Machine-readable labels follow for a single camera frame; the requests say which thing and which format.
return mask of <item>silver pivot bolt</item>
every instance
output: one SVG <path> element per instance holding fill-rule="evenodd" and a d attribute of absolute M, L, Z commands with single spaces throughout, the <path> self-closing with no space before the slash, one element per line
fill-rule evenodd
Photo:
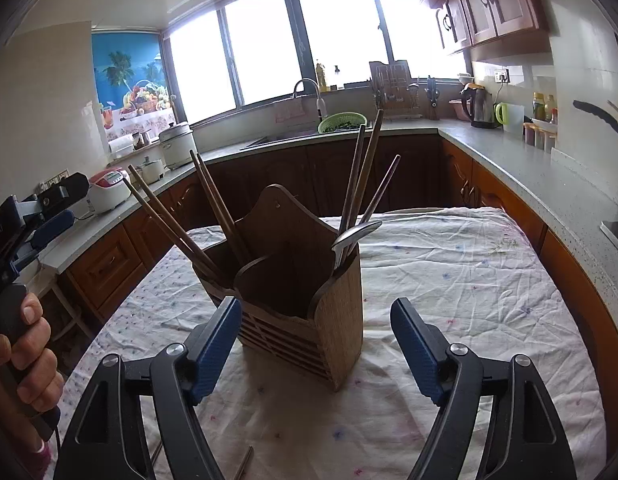
<path fill-rule="evenodd" d="M 185 347 L 180 343 L 173 343 L 167 346 L 167 355 L 180 355 L 185 351 Z"/>
<path fill-rule="evenodd" d="M 451 345 L 451 353 L 455 355 L 467 355 L 469 349 L 462 343 L 453 343 Z"/>
<path fill-rule="evenodd" d="M 529 366 L 531 364 L 531 359 L 524 354 L 518 354 L 516 356 L 516 363 L 520 366 Z"/>
<path fill-rule="evenodd" d="M 118 356 L 116 354 L 105 355 L 101 361 L 103 366 L 110 367 L 118 363 Z"/>

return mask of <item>green plastic basket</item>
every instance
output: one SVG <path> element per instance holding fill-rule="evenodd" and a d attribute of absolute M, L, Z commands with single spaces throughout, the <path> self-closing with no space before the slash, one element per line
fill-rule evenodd
<path fill-rule="evenodd" d="M 318 133 L 327 133 L 325 132 L 326 128 L 335 128 L 334 131 L 336 131 L 339 125 L 344 124 L 345 122 L 355 124 L 359 127 L 361 124 L 367 124 L 367 118 L 364 115 L 356 114 L 355 112 L 342 112 L 342 114 L 333 114 L 323 120 L 322 123 L 318 124 Z"/>

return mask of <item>curved faucet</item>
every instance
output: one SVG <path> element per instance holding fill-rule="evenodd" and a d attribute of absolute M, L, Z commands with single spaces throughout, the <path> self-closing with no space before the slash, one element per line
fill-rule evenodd
<path fill-rule="evenodd" d="M 300 83 L 302 83 L 303 81 L 307 81 L 313 84 L 313 86 L 315 86 L 315 92 L 316 95 L 318 96 L 318 98 L 315 101 L 315 107 L 318 109 L 318 118 L 321 120 L 326 119 L 327 118 L 327 105 L 324 102 L 324 99 L 322 98 L 321 94 L 320 94 L 320 87 L 318 86 L 318 83 L 316 81 L 314 81 L 313 79 L 309 79 L 309 78 L 302 78 L 300 81 L 298 81 L 295 85 L 294 85 L 294 96 L 293 99 L 295 99 L 296 97 L 298 97 L 298 85 Z"/>

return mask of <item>wooden utensil holder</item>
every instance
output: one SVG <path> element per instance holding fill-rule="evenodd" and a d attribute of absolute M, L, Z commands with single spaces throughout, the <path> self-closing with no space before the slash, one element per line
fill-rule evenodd
<path fill-rule="evenodd" d="M 255 259 L 239 268 L 227 241 L 208 247 L 233 283 L 223 288 L 196 271 L 205 290 L 216 305 L 225 296 L 241 300 L 243 345 L 338 390 L 362 346 L 358 246 L 332 275 L 336 230 L 282 186 L 265 188 L 235 225 Z"/>

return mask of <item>speckled countertop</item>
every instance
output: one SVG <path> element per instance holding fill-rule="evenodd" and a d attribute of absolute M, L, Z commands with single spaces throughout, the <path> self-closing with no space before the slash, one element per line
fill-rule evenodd
<path fill-rule="evenodd" d="M 538 214 L 576 257 L 618 327 L 618 250 L 600 230 L 602 220 L 618 220 L 618 206 L 587 181 L 551 161 L 548 153 L 502 130 L 480 130 L 457 120 L 416 120 L 386 122 L 381 135 L 436 131 L 497 176 Z M 201 155 L 207 163 L 214 164 L 280 148 L 355 137 L 355 133 L 301 137 L 246 149 L 253 142 L 248 140 Z M 168 171 L 150 187 L 161 193 L 194 171 L 193 164 Z M 96 240 L 139 207 L 136 199 L 130 197 L 106 214 L 77 222 L 39 260 L 55 272 L 64 272 Z"/>

